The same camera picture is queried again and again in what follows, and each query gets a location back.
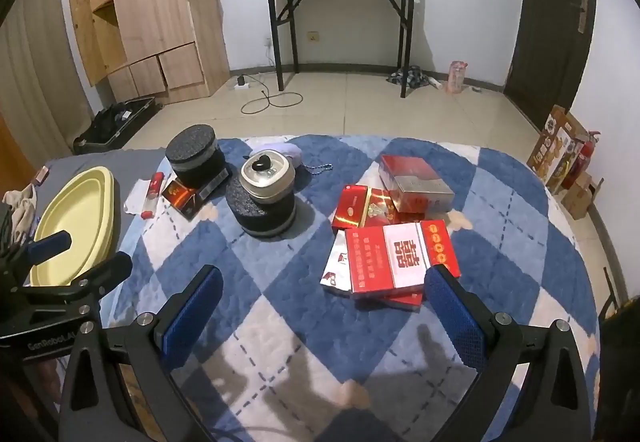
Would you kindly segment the black foam cylinder block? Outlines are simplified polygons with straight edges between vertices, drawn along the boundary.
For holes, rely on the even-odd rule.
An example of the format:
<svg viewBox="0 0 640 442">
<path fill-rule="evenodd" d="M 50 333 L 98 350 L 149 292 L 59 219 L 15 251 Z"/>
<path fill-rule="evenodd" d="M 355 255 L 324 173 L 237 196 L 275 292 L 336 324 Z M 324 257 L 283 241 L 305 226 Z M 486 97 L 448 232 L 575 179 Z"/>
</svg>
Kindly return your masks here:
<svg viewBox="0 0 640 442">
<path fill-rule="evenodd" d="M 203 187 L 226 167 L 215 130 L 206 124 L 180 131 L 169 141 L 165 155 L 177 179 L 190 189 Z"/>
</svg>

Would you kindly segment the purple plush toy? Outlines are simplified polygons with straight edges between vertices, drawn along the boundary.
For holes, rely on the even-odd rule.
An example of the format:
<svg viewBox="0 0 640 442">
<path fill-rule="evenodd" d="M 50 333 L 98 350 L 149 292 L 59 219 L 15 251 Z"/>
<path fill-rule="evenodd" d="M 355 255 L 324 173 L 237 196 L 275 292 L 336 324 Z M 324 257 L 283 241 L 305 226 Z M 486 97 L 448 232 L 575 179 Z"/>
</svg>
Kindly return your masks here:
<svg viewBox="0 0 640 442">
<path fill-rule="evenodd" d="M 250 155 L 262 154 L 266 151 L 274 151 L 278 152 L 281 155 L 285 156 L 290 163 L 292 164 L 294 169 L 297 169 L 300 165 L 303 164 L 303 153 L 302 150 L 297 147 L 296 144 L 291 142 L 271 142 L 258 145 L 258 147 L 254 147 Z"/>
</svg>

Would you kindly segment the white paper sheet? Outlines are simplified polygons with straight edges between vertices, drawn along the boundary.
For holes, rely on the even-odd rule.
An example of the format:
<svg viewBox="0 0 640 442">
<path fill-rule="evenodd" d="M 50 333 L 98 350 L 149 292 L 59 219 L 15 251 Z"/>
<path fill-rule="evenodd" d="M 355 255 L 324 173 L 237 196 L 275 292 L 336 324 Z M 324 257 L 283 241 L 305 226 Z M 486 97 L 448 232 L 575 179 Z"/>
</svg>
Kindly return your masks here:
<svg viewBox="0 0 640 442">
<path fill-rule="evenodd" d="M 127 195 L 125 202 L 122 204 L 122 209 L 127 215 L 139 216 L 143 213 L 149 184 L 150 181 L 145 179 L 138 179 L 134 183 L 134 186 Z"/>
</svg>

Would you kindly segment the red white tube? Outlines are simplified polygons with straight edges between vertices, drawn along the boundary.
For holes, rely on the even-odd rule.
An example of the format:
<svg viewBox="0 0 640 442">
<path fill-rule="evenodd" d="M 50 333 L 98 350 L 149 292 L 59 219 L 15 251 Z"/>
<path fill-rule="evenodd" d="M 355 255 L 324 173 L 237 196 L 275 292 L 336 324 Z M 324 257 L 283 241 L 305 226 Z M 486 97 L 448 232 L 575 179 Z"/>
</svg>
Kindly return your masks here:
<svg viewBox="0 0 640 442">
<path fill-rule="evenodd" d="M 157 171 L 150 180 L 140 214 L 143 220 L 149 220 L 154 217 L 164 178 L 165 175 L 161 171 Z"/>
</svg>

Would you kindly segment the red black small box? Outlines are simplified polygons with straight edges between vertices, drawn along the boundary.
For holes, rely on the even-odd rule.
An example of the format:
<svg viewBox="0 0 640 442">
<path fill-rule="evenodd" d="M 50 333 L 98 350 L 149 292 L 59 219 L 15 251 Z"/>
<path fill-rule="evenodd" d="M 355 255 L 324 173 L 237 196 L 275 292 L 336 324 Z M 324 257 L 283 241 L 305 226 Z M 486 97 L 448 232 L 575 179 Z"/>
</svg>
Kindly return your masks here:
<svg viewBox="0 0 640 442">
<path fill-rule="evenodd" d="M 192 220 L 212 195 L 230 176 L 227 167 L 221 169 L 211 181 L 199 189 L 187 188 L 178 179 L 174 179 L 163 189 L 162 196 L 180 216 Z"/>
</svg>

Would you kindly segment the black open case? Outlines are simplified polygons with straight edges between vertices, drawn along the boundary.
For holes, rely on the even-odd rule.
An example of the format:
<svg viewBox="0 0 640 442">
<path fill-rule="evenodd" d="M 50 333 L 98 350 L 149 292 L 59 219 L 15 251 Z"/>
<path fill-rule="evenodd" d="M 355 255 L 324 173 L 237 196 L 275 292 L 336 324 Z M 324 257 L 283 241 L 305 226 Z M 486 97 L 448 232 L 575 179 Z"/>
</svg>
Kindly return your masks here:
<svg viewBox="0 0 640 442">
<path fill-rule="evenodd" d="M 121 149 L 162 105 L 154 97 L 141 97 L 112 104 L 93 118 L 90 126 L 73 142 L 75 155 Z"/>
</svg>

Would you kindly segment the blue white checkered rug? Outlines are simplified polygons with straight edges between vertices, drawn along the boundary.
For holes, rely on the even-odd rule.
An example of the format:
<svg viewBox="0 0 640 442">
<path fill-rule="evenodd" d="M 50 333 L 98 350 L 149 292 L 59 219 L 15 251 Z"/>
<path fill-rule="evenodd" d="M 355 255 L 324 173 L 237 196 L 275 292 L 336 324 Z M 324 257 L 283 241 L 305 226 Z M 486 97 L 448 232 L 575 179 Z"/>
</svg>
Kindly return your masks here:
<svg viewBox="0 0 640 442">
<path fill-rule="evenodd" d="M 347 184 L 373 183 L 383 154 L 425 159 L 454 191 L 449 232 L 461 284 L 521 324 L 572 328 L 596 399 L 597 307 L 582 253 L 561 208 L 518 159 L 487 147 L 377 136 L 294 138 L 313 175 L 295 189 L 293 224 L 249 236 L 224 195 L 192 219 L 160 204 L 122 221 L 134 267 L 102 305 L 129 324 L 160 310 L 206 263 L 224 292 L 175 380 L 205 425 L 227 440 L 427 441 L 474 379 L 432 307 L 416 311 L 326 291 L 331 220 Z"/>
</svg>

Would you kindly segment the white red cigarette pack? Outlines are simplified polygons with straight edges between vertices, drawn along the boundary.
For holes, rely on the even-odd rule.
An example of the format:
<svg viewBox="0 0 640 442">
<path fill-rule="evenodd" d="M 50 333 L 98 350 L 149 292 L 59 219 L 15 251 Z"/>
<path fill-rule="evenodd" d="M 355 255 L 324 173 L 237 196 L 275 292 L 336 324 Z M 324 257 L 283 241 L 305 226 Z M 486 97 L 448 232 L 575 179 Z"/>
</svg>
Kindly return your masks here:
<svg viewBox="0 0 640 442">
<path fill-rule="evenodd" d="M 329 258 L 320 277 L 320 285 L 328 292 L 348 296 L 352 292 L 346 233 L 337 231 Z"/>
</svg>

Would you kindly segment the red silver cigarette carton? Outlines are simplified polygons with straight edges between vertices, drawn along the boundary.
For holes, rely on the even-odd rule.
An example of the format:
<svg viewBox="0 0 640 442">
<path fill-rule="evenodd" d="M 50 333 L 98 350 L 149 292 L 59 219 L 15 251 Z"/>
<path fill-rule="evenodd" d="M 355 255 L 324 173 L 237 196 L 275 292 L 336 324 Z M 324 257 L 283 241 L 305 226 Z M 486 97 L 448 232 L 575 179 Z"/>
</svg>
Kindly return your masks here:
<svg viewBox="0 0 640 442">
<path fill-rule="evenodd" d="M 427 216 L 448 213 L 452 208 L 454 191 L 423 158 L 383 154 L 378 172 L 401 214 Z"/>
</svg>

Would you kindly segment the red gold cigarette pack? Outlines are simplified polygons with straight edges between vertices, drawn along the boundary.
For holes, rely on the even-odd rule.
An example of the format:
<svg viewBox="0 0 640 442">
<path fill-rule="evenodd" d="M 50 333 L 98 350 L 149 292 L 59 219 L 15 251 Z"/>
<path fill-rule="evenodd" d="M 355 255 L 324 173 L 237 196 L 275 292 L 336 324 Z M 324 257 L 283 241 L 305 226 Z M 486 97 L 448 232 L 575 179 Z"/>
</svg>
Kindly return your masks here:
<svg viewBox="0 0 640 442">
<path fill-rule="evenodd" d="M 397 213 L 390 193 L 367 185 L 345 185 L 332 219 L 334 230 L 394 225 Z"/>
</svg>

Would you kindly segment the silver metal tin can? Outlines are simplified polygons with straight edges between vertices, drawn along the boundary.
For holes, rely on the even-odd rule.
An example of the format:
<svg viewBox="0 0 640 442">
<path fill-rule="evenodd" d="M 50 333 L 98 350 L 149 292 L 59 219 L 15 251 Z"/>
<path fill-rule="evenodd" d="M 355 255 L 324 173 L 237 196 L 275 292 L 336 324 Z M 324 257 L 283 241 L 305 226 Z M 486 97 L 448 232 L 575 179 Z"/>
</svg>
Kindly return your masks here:
<svg viewBox="0 0 640 442">
<path fill-rule="evenodd" d="M 275 150 L 258 152 L 239 171 L 242 188 L 257 204 L 275 204 L 293 192 L 295 170 L 290 160 Z"/>
</svg>

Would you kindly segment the red fire extinguisher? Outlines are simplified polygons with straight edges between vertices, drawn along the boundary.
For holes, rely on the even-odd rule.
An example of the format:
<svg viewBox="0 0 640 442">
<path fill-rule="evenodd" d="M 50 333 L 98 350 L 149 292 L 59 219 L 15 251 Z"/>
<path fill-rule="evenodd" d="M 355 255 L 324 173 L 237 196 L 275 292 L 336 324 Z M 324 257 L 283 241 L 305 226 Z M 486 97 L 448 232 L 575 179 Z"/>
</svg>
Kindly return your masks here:
<svg viewBox="0 0 640 442">
<path fill-rule="evenodd" d="M 597 130 L 591 130 L 588 132 L 588 139 L 580 148 L 577 158 L 575 159 L 572 168 L 564 178 L 561 187 L 569 190 L 574 184 L 576 179 L 588 168 L 593 152 L 596 150 L 597 143 L 601 136 L 601 132 Z"/>
</svg>

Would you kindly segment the wooden wardrobe cabinet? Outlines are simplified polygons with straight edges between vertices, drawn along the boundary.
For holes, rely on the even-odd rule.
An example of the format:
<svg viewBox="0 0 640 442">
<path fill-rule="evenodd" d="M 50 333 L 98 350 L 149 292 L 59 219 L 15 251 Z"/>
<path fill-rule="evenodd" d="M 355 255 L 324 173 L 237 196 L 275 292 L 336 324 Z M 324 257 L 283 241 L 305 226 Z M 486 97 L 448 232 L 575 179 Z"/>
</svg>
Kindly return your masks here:
<svg viewBox="0 0 640 442">
<path fill-rule="evenodd" d="M 230 78 L 220 0 L 64 0 L 74 61 L 93 110 L 157 96 L 213 95 Z"/>
</svg>

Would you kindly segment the black folding table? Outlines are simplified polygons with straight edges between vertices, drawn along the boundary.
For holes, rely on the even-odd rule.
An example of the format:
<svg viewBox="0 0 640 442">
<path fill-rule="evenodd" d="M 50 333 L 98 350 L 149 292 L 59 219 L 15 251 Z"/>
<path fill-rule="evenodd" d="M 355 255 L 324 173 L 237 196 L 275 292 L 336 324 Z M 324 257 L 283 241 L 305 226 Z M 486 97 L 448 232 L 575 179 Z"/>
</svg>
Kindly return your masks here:
<svg viewBox="0 0 640 442">
<path fill-rule="evenodd" d="M 416 10 L 424 0 L 266 0 L 279 89 L 290 72 L 408 72 Z"/>
</svg>

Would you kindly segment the cardboard box by wall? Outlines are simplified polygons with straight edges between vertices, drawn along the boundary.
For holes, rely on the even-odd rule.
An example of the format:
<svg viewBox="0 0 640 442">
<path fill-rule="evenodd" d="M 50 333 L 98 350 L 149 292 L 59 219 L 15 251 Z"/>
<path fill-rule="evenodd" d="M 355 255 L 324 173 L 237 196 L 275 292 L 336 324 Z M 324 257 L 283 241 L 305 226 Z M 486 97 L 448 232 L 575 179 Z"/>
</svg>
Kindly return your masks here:
<svg viewBox="0 0 640 442">
<path fill-rule="evenodd" d="M 555 194 L 588 138 L 588 131 L 572 113 L 553 106 L 526 165 Z"/>
</svg>

